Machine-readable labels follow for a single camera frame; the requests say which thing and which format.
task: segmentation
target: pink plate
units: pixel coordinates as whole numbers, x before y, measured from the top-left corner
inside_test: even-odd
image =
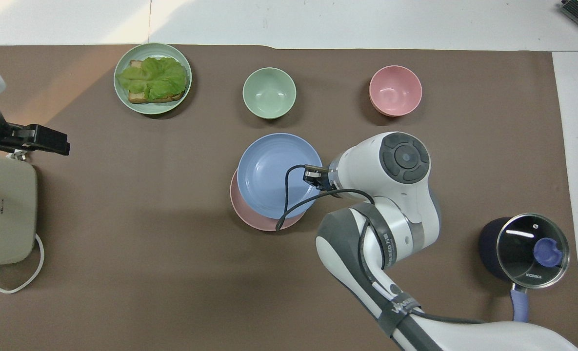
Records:
[[[416,74],[402,66],[386,66],[369,83],[371,104],[386,116],[411,113],[421,102],[423,89]]]
[[[251,207],[249,207],[249,205],[241,196],[241,193],[239,192],[239,186],[237,185],[237,171],[235,171],[233,174],[233,180],[230,182],[230,202],[232,202],[233,209],[235,209],[235,212],[239,218],[246,222],[246,224],[248,224],[250,227],[266,232],[275,231],[276,223],[278,223],[278,220],[258,214]],[[291,225],[294,225],[296,222],[298,222],[298,220],[302,218],[303,215],[304,213],[300,213],[295,217],[287,218],[282,225],[282,229],[291,227]]]

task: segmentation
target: stacked plates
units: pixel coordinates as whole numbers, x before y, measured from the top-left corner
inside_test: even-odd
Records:
[[[303,164],[321,166],[321,159],[311,144],[296,135],[275,133],[253,142],[241,156],[231,182],[230,198],[235,212],[256,229],[275,230],[284,212],[286,172]],[[289,174],[289,208],[319,193],[302,180],[303,175],[303,169]],[[288,214],[282,228],[295,224],[313,202]]]

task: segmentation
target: green bowl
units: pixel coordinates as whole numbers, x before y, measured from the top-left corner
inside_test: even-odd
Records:
[[[293,79],[278,68],[254,71],[243,85],[243,101],[260,118],[274,119],[286,114],[293,107],[295,97]]]
[[[184,87],[184,94],[182,94],[182,98],[180,98],[180,100],[162,102],[160,104],[133,104],[128,100],[128,91],[120,85],[116,76],[122,73],[126,67],[130,66],[131,60],[143,61],[146,58],[173,58],[182,65],[187,75],[187,82]],[[133,47],[133,49],[130,49],[128,53],[124,54],[124,56],[120,58],[117,66],[115,66],[115,72],[113,73],[113,86],[115,87],[115,93],[118,94],[118,98],[120,98],[122,103],[128,106],[128,108],[131,110],[141,114],[162,114],[168,112],[171,109],[174,109],[182,102],[182,100],[184,100],[184,98],[187,96],[187,93],[189,93],[189,88],[191,88],[192,77],[191,66],[189,66],[189,62],[180,51],[168,44],[151,42]]]

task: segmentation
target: blue plate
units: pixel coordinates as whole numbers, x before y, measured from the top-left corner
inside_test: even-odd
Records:
[[[246,203],[257,213],[280,218],[284,212],[284,176],[296,164],[321,166],[317,151],[308,142],[288,133],[266,135],[246,149],[237,168],[237,184]],[[289,209],[319,191],[302,177],[304,169],[289,174]],[[306,211],[313,201],[287,215],[292,218]]]

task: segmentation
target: toast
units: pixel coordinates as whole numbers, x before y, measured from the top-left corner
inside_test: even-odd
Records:
[[[141,63],[142,61],[140,60],[131,60],[131,67],[141,68]],[[153,104],[160,104],[161,102],[171,102],[180,100],[180,98],[182,98],[182,94],[184,94],[184,91],[181,91],[177,95],[168,95],[166,98],[155,98],[154,100],[147,100],[144,92],[131,93],[129,91],[128,101],[131,102],[132,104],[145,104],[147,102],[151,102]]]

